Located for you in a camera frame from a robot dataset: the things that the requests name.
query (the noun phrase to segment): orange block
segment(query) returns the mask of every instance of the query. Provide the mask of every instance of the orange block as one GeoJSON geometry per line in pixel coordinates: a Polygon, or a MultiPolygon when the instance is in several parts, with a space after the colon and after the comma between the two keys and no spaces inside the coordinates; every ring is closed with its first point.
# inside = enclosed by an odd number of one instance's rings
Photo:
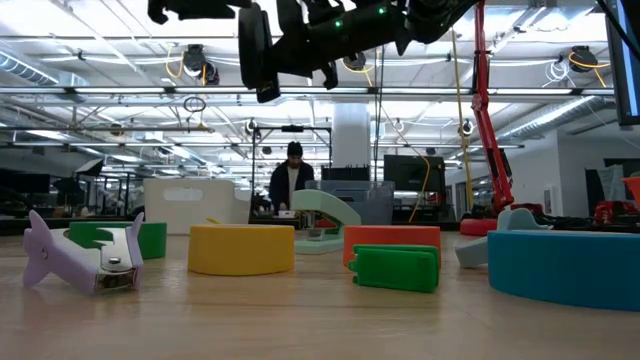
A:
{"type": "Polygon", "coordinates": [[[440,228],[436,226],[346,226],[342,263],[347,266],[355,258],[354,245],[428,245],[438,248],[442,261],[440,228]]]}

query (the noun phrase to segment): exposed pipe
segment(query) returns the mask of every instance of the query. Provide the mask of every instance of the exposed pipe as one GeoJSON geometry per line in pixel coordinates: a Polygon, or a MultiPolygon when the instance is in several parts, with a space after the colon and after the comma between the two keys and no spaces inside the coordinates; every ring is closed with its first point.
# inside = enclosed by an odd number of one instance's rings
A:
{"type": "Polygon", "coordinates": [[[117,56],[120,60],[126,62],[127,65],[129,65],[129,67],[133,69],[133,71],[140,74],[140,76],[142,76],[145,80],[149,81],[150,83],[155,84],[155,81],[153,81],[142,69],[140,69],[136,64],[132,63],[123,53],[120,52],[120,50],[116,49],[107,40],[105,40],[105,38],[102,37],[102,35],[100,35],[93,27],[91,27],[91,25],[87,24],[84,20],[82,20],[82,18],[76,15],[73,12],[73,8],[71,8],[68,5],[61,4],[57,0],[49,0],[49,1],[53,5],[55,5],[58,9],[62,10],[67,15],[69,15],[70,17],[78,21],[80,24],[82,24],[93,35],[95,40],[97,40],[99,43],[104,45],[107,49],[109,49],[109,51],[111,51],[111,53],[117,56]]]}
{"type": "Polygon", "coordinates": [[[599,96],[588,96],[581,99],[567,101],[564,104],[547,105],[521,118],[523,125],[515,129],[502,129],[496,134],[498,140],[509,137],[520,139],[531,138],[543,134],[559,126],[566,125],[592,112],[607,107],[607,101],[599,96]]]}

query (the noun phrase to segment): person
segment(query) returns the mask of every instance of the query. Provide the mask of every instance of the person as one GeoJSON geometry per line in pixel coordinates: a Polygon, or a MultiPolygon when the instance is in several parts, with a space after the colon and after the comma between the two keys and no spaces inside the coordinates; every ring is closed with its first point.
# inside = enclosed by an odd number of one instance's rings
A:
{"type": "Polygon", "coordinates": [[[269,197],[274,210],[289,210],[293,192],[304,189],[304,184],[313,179],[313,167],[302,161],[302,145],[290,142],[287,161],[273,171],[269,182],[269,197]]]}

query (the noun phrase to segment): monitor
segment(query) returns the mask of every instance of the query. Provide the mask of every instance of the monitor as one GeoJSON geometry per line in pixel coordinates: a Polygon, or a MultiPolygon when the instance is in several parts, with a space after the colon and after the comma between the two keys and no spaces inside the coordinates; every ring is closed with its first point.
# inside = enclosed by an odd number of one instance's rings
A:
{"type": "MultiPolygon", "coordinates": [[[[445,192],[445,163],[441,157],[425,156],[431,166],[425,191],[445,192]]],[[[420,156],[385,155],[384,180],[396,183],[396,191],[422,190],[427,176],[427,165],[420,156]]]]}
{"type": "MultiPolygon", "coordinates": [[[[632,20],[636,19],[630,18],[629,10],[625,12],[621,0],[607,0],[607,5],[622,29],[637,46],[638,36],[632,27],[632,20]]],[[[621,126],[638,125],[640,124],[640,60],[631,53],[611,21],[607,21],[607,32],[613,82],[616,89],[618,122],[621,126]]]]}

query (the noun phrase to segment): wooden table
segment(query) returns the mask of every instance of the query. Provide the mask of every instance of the wooden table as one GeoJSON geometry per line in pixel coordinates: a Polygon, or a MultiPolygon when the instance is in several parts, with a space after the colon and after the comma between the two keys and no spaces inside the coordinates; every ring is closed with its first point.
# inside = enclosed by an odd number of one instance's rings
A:
{"type": "Polygon", "coordinates": [[[19,239],[0,241],[0,359],[637,359],[640,314],[504,295],[459,270],[443,234],[433,295],[359,287],[339,253],[293,272],[186,271],[186,238],[145,265],[139,293],[86,297],[55,276],[23,289],[19,239]]]}

